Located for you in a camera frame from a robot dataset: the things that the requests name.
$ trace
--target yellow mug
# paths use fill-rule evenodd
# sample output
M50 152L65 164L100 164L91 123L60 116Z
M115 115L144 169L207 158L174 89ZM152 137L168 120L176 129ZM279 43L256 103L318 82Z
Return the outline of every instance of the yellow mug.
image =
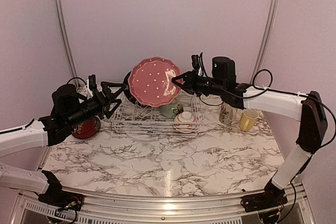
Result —
M258 111L256 110L243 110L242 116L239 121L239 128L241 131L249 131L258 119Z

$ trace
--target pink polka dot plate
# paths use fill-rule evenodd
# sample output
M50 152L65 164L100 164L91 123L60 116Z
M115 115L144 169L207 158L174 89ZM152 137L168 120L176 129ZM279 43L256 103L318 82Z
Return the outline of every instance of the pink polka dot plate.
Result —
M181 88L172 83L180 69L168 59L153 57L137 64L128 79L131 94L143 105L154 108L170 104Z

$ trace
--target mug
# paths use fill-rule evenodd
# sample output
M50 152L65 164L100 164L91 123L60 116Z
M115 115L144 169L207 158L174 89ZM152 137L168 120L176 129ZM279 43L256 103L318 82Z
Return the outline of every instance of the mug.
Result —
M258 111L256 110L243 110L242 116L239 121L239 128L241 131L249 131L258 119Z
M237 110L232 108L229 104L223 103L219 112L219 121L223 124L229 125L236 118Z
M168 118L174 118L183 111L182 103L178 99L174 99L170 104L160 106L161 114Z

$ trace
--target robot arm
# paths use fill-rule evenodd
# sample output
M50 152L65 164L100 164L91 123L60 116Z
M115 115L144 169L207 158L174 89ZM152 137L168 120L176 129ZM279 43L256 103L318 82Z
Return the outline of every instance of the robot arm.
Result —
M0 157L28 148L59 144L80 123L94 116L109 118L121 104L117 97L125 89L125 85L102 82L101 86L102 91L98 91L95 75L89 77L88 88L92 91L90 99L77 93L73 84L59 87L52 94L54 107L50 116L33 121L29 126L0 131ZM119 89L112 93L110 88ZM77 197L80 201L82 199L80 194L63 191L60 182L51 172L29 171L3 163L0 163L0 186L34 191L40 194L40 201L57 206L60 206L60 202L64 202L64 206L68 205L72 197Z
M267 183L265 192L242 200L246 212L275 207L279 201L287 203L284 188L308 165L311 156L320 148L328 127L324 108L318 103L321 102L319 94L315 91L303 96L276 91L260 94L262 91L251 84L236 83L235 63L227 57L213 58L213 77L204 77L199 74L203 64L201 57L193 55L194 70L173 78L172 82L189 94L220 96L234 108L262 110L301 122L295 147Z

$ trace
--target metal frame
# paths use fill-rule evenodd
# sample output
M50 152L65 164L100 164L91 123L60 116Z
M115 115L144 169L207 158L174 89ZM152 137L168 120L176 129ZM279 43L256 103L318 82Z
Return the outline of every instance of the metal frame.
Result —
M264 35L262 37L258 57L257 57L256 63L255 63L255 66L254 66L254 70L252 72L250 83L252 83L253 76L256 74L257 71L259 71L261 69L261 65L263 64L265 54L266 54L266 50L267 50L267 46L268 46L268 42L269 42L270 33L271 33L271 30L273 28L273 24L274 24L274 21L275 21L277 9L278 9L278 4L279 4L279 0L271 0L271 2L270 2L269 10L268 10L268 17L267 17L267 21L266 21L266 27L265 27Z
M64 19L64 15L63 15L63 8L62 8L61 0L55 0L55 5L56 5L58 24L59 24L60 32L61 32L61 35L62 35L63 45L64 45L66 55L67 55L67 60L68 60L70 73L71 73L72 77L77 77L75 62L73 61L74 59L72 57L69 38L68 38L68 35L67 35L67 29L66 29L65 19ZM77 88L79 87L79 82L78 82L77 79L75 79L75 85L76 85Z
M37 170L42 170L43 169L44 165L47 162L47 159L48 159L48 156L49 156L51 150L52 150L52 147L46 147L46 149L44 150L44 154L43 154L43 157L41 159L41 162L38 165Z
M305 208L302 210L302 215L305 214L304 211L311 212L304 187L299 183L295 185L295 188L297 190L297 202ZM243 216L257 214L257 212L245 213L240 201L244 195L262 192L262 190L257 190L221 196L171 198L114 195L72 188L64 188L64 190L76 191L85 196L77 221L77 223L82 224L94 223L94 220L99 220L101 223L104 221L105 224L109 222L120 224L225 223L227 220L239 220ZM291 186L286 188L286 194L289 200L286 205L291 206L294 199ZM56 207L39 202L37 196L33 193L21 192L16 201L15 209L16 211L13 212L11 218L12 224L21 223L25 209L53 216ZM60 214L62 216L58 216L59 219L73 220L75 217L73 211L63 211ZM312 215L305 215L304 222L314 224Z

